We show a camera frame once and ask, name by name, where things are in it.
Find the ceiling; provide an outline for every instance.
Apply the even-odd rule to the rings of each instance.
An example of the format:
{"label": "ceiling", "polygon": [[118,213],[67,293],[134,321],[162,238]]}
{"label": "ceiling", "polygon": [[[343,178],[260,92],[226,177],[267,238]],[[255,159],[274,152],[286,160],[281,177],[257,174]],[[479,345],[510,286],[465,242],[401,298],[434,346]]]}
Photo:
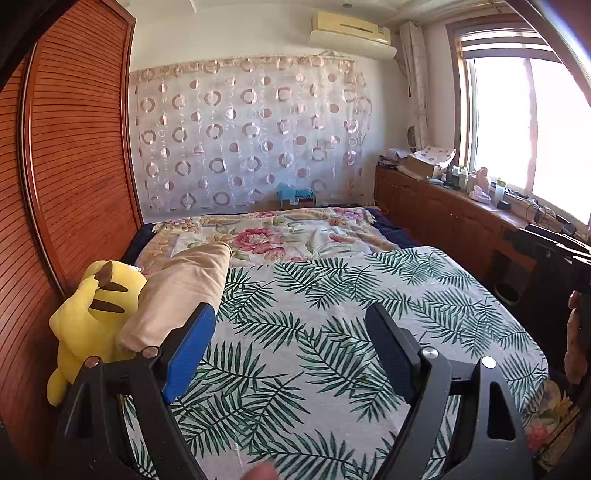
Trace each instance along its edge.
{"label": "ceiling", "polygon": [[[429,23],[450,15],[490,7],[491,0],[118,0],[137,18],[138,22],[152,22],[163,15],[190,15],[224,5],[295,4],[307,5],[331,12],[343,13],[371,22],[396,27],[406,20]],[[352,5],[343,7],[343,3]],[[497,5],[506,5],[495,0]]]}

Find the palm leaf print bedspread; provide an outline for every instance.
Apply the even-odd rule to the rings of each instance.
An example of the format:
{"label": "palm leaf print bedspread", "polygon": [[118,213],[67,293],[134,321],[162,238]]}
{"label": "palm leaf print bedspread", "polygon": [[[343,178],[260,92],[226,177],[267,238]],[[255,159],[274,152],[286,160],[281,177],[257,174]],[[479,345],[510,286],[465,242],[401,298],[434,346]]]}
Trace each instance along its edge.
{"label": "palm leaf print bedspread", "polygon": [[[283,479],[371,480],[409,409],[365,332],[373,302],[449,359],[494,357],[524,423],[533,415],[548,377],[544,355],[437,249],[233,268],[212,342],[171,405],[208,478],[238,479],[251,462],[270,459]],[[457,400],[448,402],[425,478],[446,457]],[[155,477],[131,399],[124,413],[139,467]]]}

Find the window frame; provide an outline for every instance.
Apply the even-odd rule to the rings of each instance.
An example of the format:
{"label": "window frame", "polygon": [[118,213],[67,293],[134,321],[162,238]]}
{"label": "window frame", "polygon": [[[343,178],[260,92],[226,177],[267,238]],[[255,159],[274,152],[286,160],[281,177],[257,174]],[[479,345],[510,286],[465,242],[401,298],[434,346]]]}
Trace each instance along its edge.
{"label": "window frame", "polygon": [[[472,105],[476,101],[476,93],[473,88],[475,82],[475,67],[473,59],[464,59],[462,53],[462,45],[460,36],[466,34],[471,28],[490,26],[494,29],[499,24],[515,24],[523,28],[531,29],[519,15],[517,14],[498,14],[498,15],[484,15],[481,17],[473,17],[457,22],[446,24],[447,36],[449,39],[449,47],[452,55],[452,69],[454,82],[454,104],[455,104],[455,130],[454,130],[454,148],[456,149],[456,156],[453,159],[453,164],[468,169],[473,168],[476,159],[476,144],[478,134],[478,115],[476,109]],[[556,59],[542,58],[543,60],[560,61]],[[524,56],[524,64],[528,73],[530,83],[530,95],[532,104],[532,121],[530,125],[530,141],[532,156],[528,163],[528,180],[525,188],[508,185],[513,190],[527,195],[530,198],[538,200],[541,205],[547,206],[554,210],[556,214],[566,218],[571,222],[579,232],[587,233],[589,225],[591,225],[591,215],[587,224],[576,219],[573,215],[565,212],[556,205],[544,200],[542,197],[533,194],[533,183],[535,176],[535,159],[537,158],[537,137],[538,137],[538,119],[537,119],[537,101],[535,98],[534,79],[531,69],[531,61],[529,57]]]}

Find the window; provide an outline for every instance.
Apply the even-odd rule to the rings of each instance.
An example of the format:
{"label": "window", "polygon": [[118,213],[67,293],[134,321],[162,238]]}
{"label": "window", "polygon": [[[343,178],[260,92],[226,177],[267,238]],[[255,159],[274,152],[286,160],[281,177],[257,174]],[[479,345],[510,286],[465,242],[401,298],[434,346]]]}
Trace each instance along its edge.
{"label": "window", "polygon": [[460,164],[487,167],[490,178],[587,225],[591,107],[569,71],[522,22],[497,20],[453,34]]}

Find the metal screw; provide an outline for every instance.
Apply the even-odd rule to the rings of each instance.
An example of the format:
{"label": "metal screw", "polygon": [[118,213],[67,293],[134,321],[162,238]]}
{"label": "metal screw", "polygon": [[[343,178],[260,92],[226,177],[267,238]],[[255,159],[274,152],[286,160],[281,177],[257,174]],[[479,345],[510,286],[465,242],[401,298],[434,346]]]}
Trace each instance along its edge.
{"label": "metal screw", "polygon": [[427,358],[437,358],[439,356],[439,352],[432,346],[426,346],[421,352],[423,353],[423,356],[426,356]]}
{"label": "metal screw", "polygon": [[492,369],[492,368],[496,367],[496,361],[491,356],[483,356],[481,361],[482,361],[482,365],[484,365],[487,368]]}
{"label": "metal screw", "polygon": [[142,350],[142,355],[144,358],[154,358],[158,355],[158,347],[157,346],[147,346]]}
{"label": "metal screw", "polygon": [[97,356],[90,356],[85,360],[84,365],[88,368],[93,368],[99,364],[99,360],[100,358],[98,358]]}

